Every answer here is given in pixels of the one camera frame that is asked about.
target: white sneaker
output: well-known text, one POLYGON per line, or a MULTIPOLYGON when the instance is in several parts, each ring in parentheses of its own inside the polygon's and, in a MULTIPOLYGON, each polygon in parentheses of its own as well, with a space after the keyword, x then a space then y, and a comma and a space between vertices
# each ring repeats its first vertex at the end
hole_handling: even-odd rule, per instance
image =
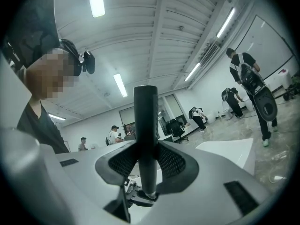
POLYGON ((268 147, 268 145, 269 145, 269 140, 268 140, 268 139, 264 140, 264 141, 262 142, 262 145, 263 145, 264 147, 268 147))

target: white ceiling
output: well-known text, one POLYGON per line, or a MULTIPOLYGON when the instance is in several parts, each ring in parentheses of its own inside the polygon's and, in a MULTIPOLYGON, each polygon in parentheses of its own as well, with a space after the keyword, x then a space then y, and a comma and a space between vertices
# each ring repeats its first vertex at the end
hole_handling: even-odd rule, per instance
POLYGON ((188 87, 188 73, 212 42, 222 45, 248 0, 104 0, 105 15, 94 18, 89 0, 55 0, 61 38, 79 53, 90 50, 95 73, 82 73, 74 87, 44 102, 63 126, 133 102, 133 88, 154 85, 159 94, 188 87), (216 40, 231 7, 237 12, 216 40), (113 75, 120 73, 128 97, 113 75))

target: black pants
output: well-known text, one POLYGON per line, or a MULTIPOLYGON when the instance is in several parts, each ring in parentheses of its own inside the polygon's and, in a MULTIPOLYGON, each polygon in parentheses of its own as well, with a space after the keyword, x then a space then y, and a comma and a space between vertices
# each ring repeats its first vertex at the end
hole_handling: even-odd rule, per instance
POLYGON ((200 116, 193 116, 193 120, 195 121, 195 123, 198 124, 199 128, 201 128, 201 129, 206 128, 203 121, 202 121, 202 118, 200 116))
POLYGON ((242 110, 241 110, 241 108, 240 108, 240 105, 239 105, 238 101, 237 101, 235 98, 233 98, 233 99, 228 98, 228 99, 227 99, 227 103, 228 103, 228 105, 232 108, 233 112, 234 112, 238 117, 240 117, 240 116, 243 115, 243 112, 242 112, 242 110))
MULTIPOLYGON (((259 124, 261 125, 262 139, 263 140, 269 139, 271 137, 271 132, 269 131, 269 128, 268 128, 268 122, 261 117, 259 111, 257 110, 256 104, 255 104, 255 101, 254 101, 254 97, 250 94, 248 94, 248 96, 249 96, 251 102, 254 105, 254 108, 256 110, 257 117, 258 117, 258 120, 259 120, 259 124)), ((277 119, 275 118, 272 121, 272 127, 276 127, 276 126, 277 126, 277 119)))

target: fluorescent light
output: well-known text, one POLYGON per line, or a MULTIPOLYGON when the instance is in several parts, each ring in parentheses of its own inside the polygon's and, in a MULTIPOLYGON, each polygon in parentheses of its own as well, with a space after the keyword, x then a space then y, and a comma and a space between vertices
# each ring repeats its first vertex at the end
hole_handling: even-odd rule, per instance
POLYGON ((190 76, 196 71, 196 69, 200 66, 200 63, 197 63, 194 69, 190 72, 187 78, 184 80, 185 82, 190 78, 190 76))
POLYGON ((248 48, 247 52, 249 52, 249 50, 252 48, 253 43, 251 43, 250 47, 248 48))
POLYGON ((229 16, 227 17, 225 23, 223 24, 223 26, 222 26, 222 28, 221 28, 221 30, 217 33, 217 37, 218 37, 218 38, 219 38, 219 37, 222 35, 222 33, 224 32, 226 26, 228 25, 229 21, 230 21, 231 18, 233 17, 234 12, 235 12, 235 8, 233 8, 233 9, 231 10, 229 16))
POLYGON ((103 0, 90 0, 90 8, 93 17, 103 16, 105 14, 103 0))
POLYGON ((48 113, 48 114, 49 114, 49 116, 52 117, 52 118, 56 118, 56 119, 63 120, 63 121, 66 120, 65 118, 61 118, 61 117, 52 115, 52 114, 50 114, 50 113, 48 113))
POLYGON ((122 96, 125 98, 127 97, 127 93, 126 93, 126 89, 124 87, 124 84, 123 84, 123 81, 122 81, 122 78, 121 78, 121 75, 118 73, 116 75, 113 76, 114 80, 116 81, 117 85, 118 85, 118 88, 122 94, 122 96))

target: floor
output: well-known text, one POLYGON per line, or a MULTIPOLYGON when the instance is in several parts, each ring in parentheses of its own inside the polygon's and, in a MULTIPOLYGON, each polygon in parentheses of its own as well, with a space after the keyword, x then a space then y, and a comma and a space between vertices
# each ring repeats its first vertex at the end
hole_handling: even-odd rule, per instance
MULTIPOLYGON (((275 176, 288 177, 293 169, 291 164, 299 152, 300 96, 288 102, 280 97, 276 103, 278 104, 278 131, 272 133, 269 147, 265 148, 262 145, 262 134, 256 112, 248 112, 247 109, 243 110, 245 118, 238 119, 233 116, 230 120, 217 119, 207 125, 204 133, 200 130, 194 131, 188 135, 189 141, 184 140, 181 144, 197 147, 205 141, 253 138, 256 155, 255 177, 271 192, 275 192, 286 181, 285 179, 275 181, 275 176)), ((139 176, 138 163, 131 172, 132 178, 137 176, 139 176)))

